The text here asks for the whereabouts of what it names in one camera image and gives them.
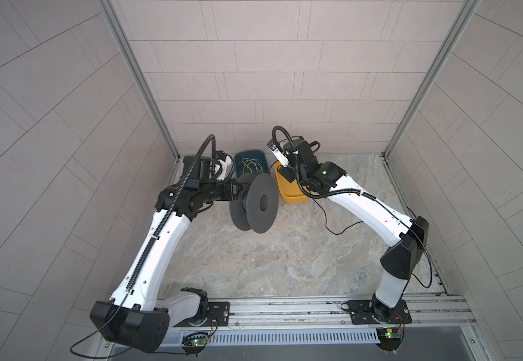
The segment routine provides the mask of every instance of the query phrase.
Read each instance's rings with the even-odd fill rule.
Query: black cable
[[[416,218],[416,213],[414,213],[414,211],[411,210],[409,206],[406,206],[406,208],[407,208],[410,212],[412,212],[412,214],[414,215],[414,218]]]
[[[207,211],[208,209],[210,209],[210,208],[211,208],[211,206],[213,206],[213,205],[214,205],[214,202],[211,202],[211,203],[206,203],[206,204],[209,204],[209,206],[207,206],[207,207],[205,207],[205,208],[202,208],[202,209],[200,209],[200,210],[199,210],[199,211],[197,211],[197,212],[198,212],[198,213],[201,213],[201,212],[205,212],[205,211]]]
[[[95,331],[93,331],[92,333],[88,334],[87,336],[85,336],[84,338],[80,339],[79,341],[77,341],[76,343],[74,343],[70,348],[69,348],[69,352],[71,352],[73,355],[75,356],[79,356],[79,357],[83,357],[83,358],[86,358],[86,359],[92,359],[92,360],[107,360],[107,359],[110,359],[112,357],[115,357],[115,356],[118,356],[118,355],[121,355],[122,353],[125,353],[127,352],[128,350],[131,350],[131,347],[128,348],[128,349],[125,349],[119,353],[116,353],[114,355],[111,355],[111,356],[107,356],[107,357],[95,357],[95,356],[87,356],[87,355],[82,355],[78,352],[75,352],[73,351],[73,347],[77,346],[78,344],[82,343],[83,341],[87,340],[89,337],[95,335],[97,332],[99,332],[102,328],[104,328],[105,326],[107,326],[109,324],[109,322],[111,322],[111,320],[113,320],[113,317],[115,317],[115,315],[117,314],[117,312],[119,312],[119,310],[121,309],[121,306],[123,306],[123,303],[125,302],[125,300],[127,299],[127,296],[129,295],[129,293],[125,294],[125,297],[123,298],[123,300],[121,301],[121,304],[119,305],[119,307],[117,307],[117,309],[115,310],[115,312],[111,315],[111,317],[109,318],[109,321],[105,322],[105,324],[101,327],[99,327],[98,329],[96,329]]]
[[[187,355],[185,352],[166,352],[166,351],[153,351],[150,353],[166,353],[168,355]]]
[[[312,200],[317,204],[318,207],[320,207],[320,208],[322,209],[322,211],[323,211],[323,213],[324,213],[324,218],[326,219],[326,221],[325,221],[326,229],[329,230],[330,233],[332,233],[333,235],[337,235],[337,236],[339,236],[339,235],[341,235],[342,233],[344,233],[344,232],[346,231],[346,229],[348,229],[348,228],[350,228],[350,227],[352,227],[352,226],[355,226],[355,225],[357,225],[358,223],[362,223],[362,222],[364,222],[364,221],[356,222],[356,223],[354,223],[354,224],[352,224],[352,225],[349,225],[349,226],[345,227],[344,230],[343,230],[342,232],[340,232],[340,233],[335,233],[335,232],[332,231],[330,228],[328,228],[328,216],[326,215],[326,210],[325,210],[325,209],[320,205],[320,203],[317,202],[317,200],[315,200],[315,199],[312,199]]]

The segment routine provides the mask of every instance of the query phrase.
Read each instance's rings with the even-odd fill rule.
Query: metal bracket
[[[229,302],[209,302],[207,307],[208,313],[213,313],[218,321],[218,327],[225,327],[229,323]],[[188,320],[183,320],[173,327],[211,327],[211,319],[206,318],[205,322],[200,325],[192,325]]]
[[[358,310],[357,313],[350,313],[350,318],[352,318],[352,325],[379,325],[383,327],[383,324],[376,321],[370,311],[370,301],[369,299],[363,300],[349,300],[346,303],[348,306],[354,310]],[[402,317],[403,322],[412,323],[412,317],[410,316],[410,311],[406,305],[406,301],[400,300],[396,305],[396,314]],[[400,318],[395,316],[396,323],[400,323]]]

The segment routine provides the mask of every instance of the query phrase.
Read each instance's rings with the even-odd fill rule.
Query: metal mounting plate
[[[368,312],[369,309],[369,299],[364,300],[349,300],[346,302],[351,308],[354,308],[355,310],[361,310],[364,312]],[[404,323],[412,323],[412,317],[410,316],[410,311],[408,310],[408,307],[406,306],[406,301],[400,300],[398,305],[396,306],[396,313],[399,314],[402,317],[402,320]],[[372,316],[365,316],[360,315],[358,313],[350,313],[350,317],[352,318],[352,325],[379,325],[380,327],[384,327],[384,324],[379,323],[376,321]],[[395,317],[397,322],[399,323],[400,319],[398,316]]]
[[[227,326],[229,321],[229,302],[208,302],[207,311],[214,314],[215,318],[218,320],[218,327]],[[210,327],[211,320],[208,317],[206,321],[199,325],[199,327]],[[173,327],[193,327],[186,319],[179,322]]]

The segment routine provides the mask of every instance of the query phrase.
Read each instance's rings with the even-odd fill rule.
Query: black joint housing
[[[380,259],[384,270],[400,279],[409,279],[414,267],[424,253],[428,238],[428,221],[418,216],[412,223],[410,230],[394,247],[389,247]]]
[[[109,342],[131,346],[143,352],[155,351],[169,328],[166,308],[153,311],[135,311],[105,301],[97,301],[89,318]]]

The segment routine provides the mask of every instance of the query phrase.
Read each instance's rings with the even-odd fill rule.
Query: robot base
[[[350,307],[350,309],[355,310],[357,312],[350,312],[350,317],[352,318],[352,325],[381,325],[376,319],[373,317],[372,309],[370,308],[370,302],[372,300],[370,299],[363,299],[363,300],[349,300],[346,303]],[[400,323],[400,317],[402,317],[402,321],[404,324],[406,323],[412,323],[412,317],[410,316],[410,311],[408,310],[408,307],[406,305],[406,301],[400,300],[398,304],[395,307],[395,320],[396,323]]]

